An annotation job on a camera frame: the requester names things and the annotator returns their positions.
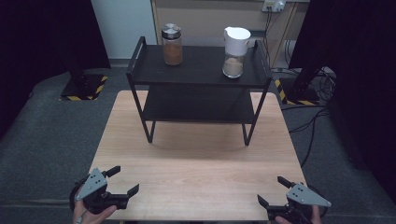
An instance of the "jar with silver lid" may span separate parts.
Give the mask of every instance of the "jar with silver lid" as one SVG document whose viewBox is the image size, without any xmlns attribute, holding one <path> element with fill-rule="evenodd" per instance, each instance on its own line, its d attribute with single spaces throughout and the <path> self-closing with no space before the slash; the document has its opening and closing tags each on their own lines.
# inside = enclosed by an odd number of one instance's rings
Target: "jar with silver lid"
<svg viewBox="0 0 396 224">
<path fill-rule="evenodd" d="M 163 57 L 169 65 L 180 64 L 183 60 L 181 46 L 181 29 L 173 23 L 167 23 L 162 28 Z"/>
</svg>

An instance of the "finger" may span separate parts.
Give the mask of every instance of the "finger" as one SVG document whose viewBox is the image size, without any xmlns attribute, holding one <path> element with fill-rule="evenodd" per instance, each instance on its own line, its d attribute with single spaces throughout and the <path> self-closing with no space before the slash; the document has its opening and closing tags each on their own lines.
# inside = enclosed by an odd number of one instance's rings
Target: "finger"
<svg viewBox="0 0 396 224">
<path fill-rule="evenodd" d="M 275 221 L 279 224 L 291 224 L 287 219 L 283 217 L 275 217 Z"/>
<path fill-rule="evenodd" d="M 317 205 L 312 206 L 312 217 L 311 221 L 315 224 L 320 224 L 321 219 L 320 219 L 320 212 L 319 212 L 319 207 Z"/>
<path fill-rule="evenodd" d="M 117 206 L 116 205 L 112 205 L 110 207 L 108 207 L 107 209 L 105 209 L 101 214 L 99 214 L 99 218 L 101 221 L 105 220 L 106 218 L 110 217 L 111 215 L 113 215 L 113 213 L 117 210 Z"/>
</svg>

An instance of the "wooden table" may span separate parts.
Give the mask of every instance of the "wooden table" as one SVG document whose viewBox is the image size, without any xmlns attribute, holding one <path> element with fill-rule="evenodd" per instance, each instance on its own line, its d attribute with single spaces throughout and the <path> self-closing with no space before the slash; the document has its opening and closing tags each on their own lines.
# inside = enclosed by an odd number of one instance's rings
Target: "wooden table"
<svg viewBox="0 0 396 224">
<path fill-rule="evenodd" d="M 259 93 L 251 93 L 253 104 Z M 138 92 L 144 102 L 146 91 Z M 148 143 L 130 91 L 121 91 L 111 111 L 92 168 L 121 172 L 107 190 L 126 193 L 140 184 L 117 220 L 266 220 L 257 201 L 287 202 L 282 175 L 305 182 L 279 104 L 267 93 L 250 145 L 240 124 L 157 122 Z"/>
</svg>

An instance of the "gray carpet floor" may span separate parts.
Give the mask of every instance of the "gray carpet floor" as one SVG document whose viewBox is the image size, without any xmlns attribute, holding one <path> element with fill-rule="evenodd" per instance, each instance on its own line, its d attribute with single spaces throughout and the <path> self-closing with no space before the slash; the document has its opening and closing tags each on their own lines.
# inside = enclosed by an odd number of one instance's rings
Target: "gray carpet floor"
<svg viewBox="0 0 396 224">
<path fill-rule="evenodd" d="M 125 70 L 90 71 L 108 76 L 94 101 L 59 100 L 67 73 L 35 86 L 0 142 L 0 223 L 71 223 L 72 213 L 65 203 L 74 182 L 89 172 L 117 93 L 129 90 Z M 276 92 L 274 83 L 270 91 Z M 307 123 L 320 109 L 284 110 L 289 130 Z M 310 127 L 290 134 L 300 161 L 311 131 Z M 317 119 L 312 152 L 303 171 L 306 181 L 332 202 L 323 223 L 396 223 L 396 205 L 370 172 L 354 168 L 329 116 Z M 26 202 L 43 199 L 52 204 Z"/>
</svg>

